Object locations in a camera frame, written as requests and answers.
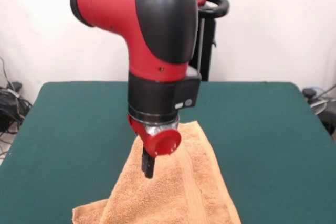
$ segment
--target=green tabletop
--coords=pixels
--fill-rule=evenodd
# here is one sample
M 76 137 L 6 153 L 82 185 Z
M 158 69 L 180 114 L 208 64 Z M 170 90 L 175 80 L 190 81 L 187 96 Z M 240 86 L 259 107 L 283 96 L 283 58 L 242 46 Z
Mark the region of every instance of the green tabletop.
M 336 148 L 291 83 L 202 83 L 198 120 L 242 223 L 336 223 Z M 43 86 L 0 166 L 0 223 L 71 223 L 109 196 L 135 135 L 127 83 Z

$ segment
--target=red robot arm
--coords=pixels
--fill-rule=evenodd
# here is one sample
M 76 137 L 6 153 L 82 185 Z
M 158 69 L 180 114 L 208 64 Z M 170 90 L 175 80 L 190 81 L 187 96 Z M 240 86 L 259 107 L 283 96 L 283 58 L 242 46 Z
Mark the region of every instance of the red robot arm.
M 87 26 L 121 35 L 129 51 L 128 119 L 144 143 L 143 171 L 174 152 L 178 110 L 195 106 L 201 76 L 187 74 L 194 52 L 197 0 L 70 0 Z

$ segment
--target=black stand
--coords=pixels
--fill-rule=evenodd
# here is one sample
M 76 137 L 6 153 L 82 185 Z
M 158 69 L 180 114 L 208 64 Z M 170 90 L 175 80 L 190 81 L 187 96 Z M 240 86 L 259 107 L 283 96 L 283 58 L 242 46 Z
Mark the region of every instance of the black stand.
M 198 10 L 198 32 L 194 55 L 190 66 L 197 69 L 202 81 L 209 81 L 212 46 L 216 46 L 216 18 L 225 16 L 229 10 L 228 0 L 207 0 L 217 4 L 210 7 L 207 4 L 199 7 Z

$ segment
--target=black joint cover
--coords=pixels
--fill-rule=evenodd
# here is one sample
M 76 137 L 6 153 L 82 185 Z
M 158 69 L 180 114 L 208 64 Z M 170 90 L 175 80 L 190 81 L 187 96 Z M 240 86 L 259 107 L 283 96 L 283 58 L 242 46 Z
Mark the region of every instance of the black joint cover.
M 197 36 L 197 0 L 135 0 L 135 4 L 151 52 L 165 62 L 189 62 Z
M 177 82 L 157 82 L 129 73 L 129 115 L 148 125 L 173 122 L 179 109 L 196 105 L 200 83 L 200 74 Z

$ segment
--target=towel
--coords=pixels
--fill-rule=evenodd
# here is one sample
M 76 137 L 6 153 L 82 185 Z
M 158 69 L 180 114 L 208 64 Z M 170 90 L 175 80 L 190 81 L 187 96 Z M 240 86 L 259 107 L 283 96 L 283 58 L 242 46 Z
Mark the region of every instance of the towel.
M 198 122 L 180 124 L 179 148 L 155 160 L 154 176 L 141 171 L 137 137 L 109 199 L 72 210 L 74 224 L 240 224 L 215 153 Z

